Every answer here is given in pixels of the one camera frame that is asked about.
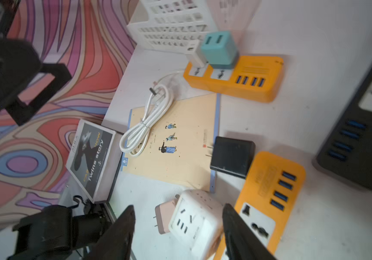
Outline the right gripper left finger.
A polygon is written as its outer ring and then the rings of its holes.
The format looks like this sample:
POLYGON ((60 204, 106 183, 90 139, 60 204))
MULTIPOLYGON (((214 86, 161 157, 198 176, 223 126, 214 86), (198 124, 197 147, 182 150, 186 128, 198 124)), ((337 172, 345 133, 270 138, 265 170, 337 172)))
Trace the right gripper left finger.
POLYGON ((129 260, 135 223, 135 209, 129 205, 83 260, 129 260))

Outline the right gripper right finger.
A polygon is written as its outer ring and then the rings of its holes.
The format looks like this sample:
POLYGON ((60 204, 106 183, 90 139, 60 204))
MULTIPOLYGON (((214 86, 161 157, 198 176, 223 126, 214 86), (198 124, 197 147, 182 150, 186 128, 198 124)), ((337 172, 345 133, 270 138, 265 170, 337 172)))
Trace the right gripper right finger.
POLYGON ((276 260, 231 204, 224 206, 222 220, 227 256, 230 260, 276 260))

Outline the white cube socket adapter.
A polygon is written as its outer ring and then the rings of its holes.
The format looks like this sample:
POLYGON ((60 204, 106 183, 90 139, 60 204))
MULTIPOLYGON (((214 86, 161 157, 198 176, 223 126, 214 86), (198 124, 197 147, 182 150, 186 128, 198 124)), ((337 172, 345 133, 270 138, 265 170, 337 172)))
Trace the white cube socket adapter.
POLYGON ((223 207, 203 190, 181 193, 169 231, 191 251, 195 260, 207 260, 216 253, 223 234, 223 207))

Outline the pink small plug adapter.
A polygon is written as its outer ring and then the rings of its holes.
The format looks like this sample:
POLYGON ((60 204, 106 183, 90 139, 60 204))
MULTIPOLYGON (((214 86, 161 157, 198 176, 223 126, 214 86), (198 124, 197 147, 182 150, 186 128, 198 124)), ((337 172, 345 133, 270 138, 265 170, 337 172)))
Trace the pink small plug adapter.
POLYGON ((161 235, 169 233, 169 223, 174 214, 180 195, 175 195, 172 200, 166 201, 155 207, 156 227, 161 235))

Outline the black charger plug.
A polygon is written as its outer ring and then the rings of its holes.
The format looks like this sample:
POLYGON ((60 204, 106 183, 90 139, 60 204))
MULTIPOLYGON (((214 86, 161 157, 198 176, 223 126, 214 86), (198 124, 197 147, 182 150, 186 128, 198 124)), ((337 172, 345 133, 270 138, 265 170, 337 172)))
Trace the black charger plug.
POLYGON ((253 141, 217 136, 213 145, 204 147, 212 151, 209 155, 211 182, 215 182, 217 172, 246 179, 255 156, 253 141))

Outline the black power strip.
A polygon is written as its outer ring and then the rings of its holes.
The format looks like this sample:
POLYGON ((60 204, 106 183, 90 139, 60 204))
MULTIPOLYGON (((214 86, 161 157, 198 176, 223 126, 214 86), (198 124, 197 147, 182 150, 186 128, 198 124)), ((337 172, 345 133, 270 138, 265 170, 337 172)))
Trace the black power strip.
POLYGON ((372 66, 312 164, 320 172, 372 191, 372 66))

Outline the yellow power strip with adapters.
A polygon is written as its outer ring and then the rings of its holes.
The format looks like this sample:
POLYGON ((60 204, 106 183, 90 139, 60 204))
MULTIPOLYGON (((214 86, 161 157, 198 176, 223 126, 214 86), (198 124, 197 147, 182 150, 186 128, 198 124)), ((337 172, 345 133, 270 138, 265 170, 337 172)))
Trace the yellow power strip with adapters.
POLYGON ((233 69, 189 63, 183 77, 192 88, 270 103, 278 94, 283 67, 284 59, 278 56, 241 56, 233 69))

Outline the teal plug adapter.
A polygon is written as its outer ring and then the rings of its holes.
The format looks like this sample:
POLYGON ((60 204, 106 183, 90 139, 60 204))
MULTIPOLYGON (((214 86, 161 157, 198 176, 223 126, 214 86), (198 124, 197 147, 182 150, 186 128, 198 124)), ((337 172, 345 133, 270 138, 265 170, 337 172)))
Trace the teal plug adapter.
POLYGON ((233 69, 240 57, 230 31, 208 33, 200 49, 213 69, 233 69))

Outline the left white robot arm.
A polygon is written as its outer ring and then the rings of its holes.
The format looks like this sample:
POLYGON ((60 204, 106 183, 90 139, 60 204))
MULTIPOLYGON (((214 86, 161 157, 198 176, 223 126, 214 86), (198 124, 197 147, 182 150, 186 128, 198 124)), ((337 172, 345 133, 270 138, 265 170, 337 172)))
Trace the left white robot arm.
POLYGON ((0 111, 6 110, 17 125, 27 123, 71 78, 65 64, 42 63, 29 42, 0 38, 0 111), (19 95, 39 73, 54 79, 26 104, 19 95))

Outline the white plug adapter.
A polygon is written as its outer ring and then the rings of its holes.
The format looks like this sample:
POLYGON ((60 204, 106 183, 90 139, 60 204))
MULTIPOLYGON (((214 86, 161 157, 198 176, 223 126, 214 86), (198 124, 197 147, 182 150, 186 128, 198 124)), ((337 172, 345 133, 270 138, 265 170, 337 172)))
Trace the white plug adapter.
POLYGON ((201 50, 202 42, 200 40, 189 41, 185 55, 189 62, 196 68, 203 68, 207 65, 207 59, 201 50))

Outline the black white magazine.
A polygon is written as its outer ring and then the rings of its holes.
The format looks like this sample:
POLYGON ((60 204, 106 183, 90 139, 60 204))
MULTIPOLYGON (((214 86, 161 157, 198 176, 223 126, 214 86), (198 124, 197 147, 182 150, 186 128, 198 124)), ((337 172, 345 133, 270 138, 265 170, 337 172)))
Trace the black white magazine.
POLYGON ((117 176, 122 135, 87 120, 80 120, 66 163, 92 203, 108 200, 117 176))

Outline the white plastic file organizer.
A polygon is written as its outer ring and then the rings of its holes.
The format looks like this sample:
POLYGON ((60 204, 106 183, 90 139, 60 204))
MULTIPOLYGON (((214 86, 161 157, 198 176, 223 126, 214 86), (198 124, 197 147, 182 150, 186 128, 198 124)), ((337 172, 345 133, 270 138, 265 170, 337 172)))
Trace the white plastic file organizer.
POLYGON ((254 0, 139 1, 127 25, 144 49, 183 54, 191 40, 229 31, 239 43, 259 6, 254 0))

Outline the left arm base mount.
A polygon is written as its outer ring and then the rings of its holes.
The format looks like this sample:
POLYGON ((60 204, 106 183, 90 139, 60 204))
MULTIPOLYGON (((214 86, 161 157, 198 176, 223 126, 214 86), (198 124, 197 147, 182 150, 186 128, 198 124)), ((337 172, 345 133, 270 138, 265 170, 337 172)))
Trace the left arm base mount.
POLYGON ((65 260, 74 251, 94 246, 111 220, 101 205, 76 195, 74 205, 51 205, 40 213, 22 218, 14 254, 9 260, 65 260))

